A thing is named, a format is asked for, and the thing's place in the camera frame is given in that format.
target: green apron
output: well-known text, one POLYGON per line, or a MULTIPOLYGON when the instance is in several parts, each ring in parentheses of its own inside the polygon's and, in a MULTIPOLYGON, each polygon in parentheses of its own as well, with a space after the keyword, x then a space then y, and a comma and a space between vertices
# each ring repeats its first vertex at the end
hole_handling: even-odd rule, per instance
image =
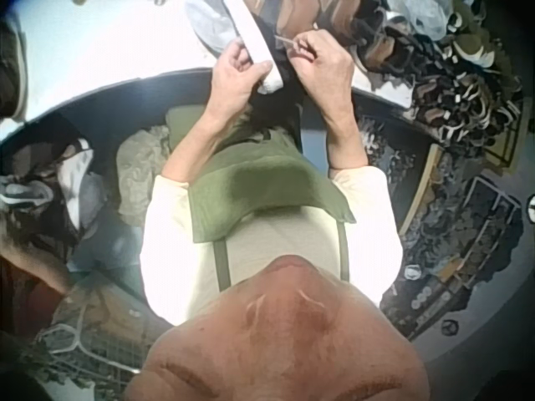
MULTIPOLYGON (((191 107, 172 109, 166 117, 175 143, 193 125, 184 124, 186 114, 200 114, 191 107)), ((344 194, 299 153, 285 129, 253 132, 245 113, 188 193, 193 241, 213 242, 220 291, 231 286, 226 238, 237 223, 254 211, 289 206, 317 207, 337 221, 341 278, 349 280, 344 224, 356 222, 353 213, 344 194)))

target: apron strap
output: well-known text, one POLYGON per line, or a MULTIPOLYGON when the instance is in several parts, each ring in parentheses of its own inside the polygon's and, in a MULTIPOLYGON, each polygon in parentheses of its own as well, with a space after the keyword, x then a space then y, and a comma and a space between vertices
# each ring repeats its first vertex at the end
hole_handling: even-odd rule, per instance
MULTIPOLYGON (((340 279, 349 282, 349 247, 348 237, 345 232, 345 224, 338 222, 338 242, 340 248, 340 279)), ((216 260, 216 275, 219 292, 227 290, 231 286, 231 273, 228 267, 227 240, 222 239, 213 242, 214 258, 216 260)))

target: black shoe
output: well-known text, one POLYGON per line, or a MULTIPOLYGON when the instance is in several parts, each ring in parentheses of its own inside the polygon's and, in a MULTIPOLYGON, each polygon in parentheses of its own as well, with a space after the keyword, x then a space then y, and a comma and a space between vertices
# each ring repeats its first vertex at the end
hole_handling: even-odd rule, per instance
POLYGON ((0 21, 0 119, 17 118, 26 94, 26 69, 17 23, 0 21))

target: white shirt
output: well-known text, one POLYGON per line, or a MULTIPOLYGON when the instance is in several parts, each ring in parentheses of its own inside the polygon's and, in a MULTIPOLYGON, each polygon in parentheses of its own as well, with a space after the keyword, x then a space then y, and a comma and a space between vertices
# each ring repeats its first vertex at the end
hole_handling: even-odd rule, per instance
MULTIPOLYGON (((400 270, 402 248, 385 174, 342 170, 333 179, 357 221, 346 224, 350 282, 379 305, 400 270)), ((211 242, 194 244, 188 184, 156 177, 145 221, 141 273, 153 311, 176 326, 219 295, 211 242)), ((246 216, 227 238, 232 284, 273 259, 299 255, 340 277, 336 220, 315 207, 246 216)))

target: hand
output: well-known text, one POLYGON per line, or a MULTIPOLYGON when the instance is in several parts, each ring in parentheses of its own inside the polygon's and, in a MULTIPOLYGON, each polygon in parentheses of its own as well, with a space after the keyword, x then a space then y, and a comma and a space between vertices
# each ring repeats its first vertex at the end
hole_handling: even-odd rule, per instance
POLYGON ((324 118, 336 120, 353 115, 351 81, 354 62, 348 52, 325 30, 300 33, 294 39, 302 48, 315 53, 310 58, 293 48, 288 56, 299 80, 319 107, 324 118))
POLYGON ((224 124, 235 119, 247 106, 253 88, 272 67, 270 61, 253 64, 242 40, 233 40, 213 69, 206 113, 224 124))

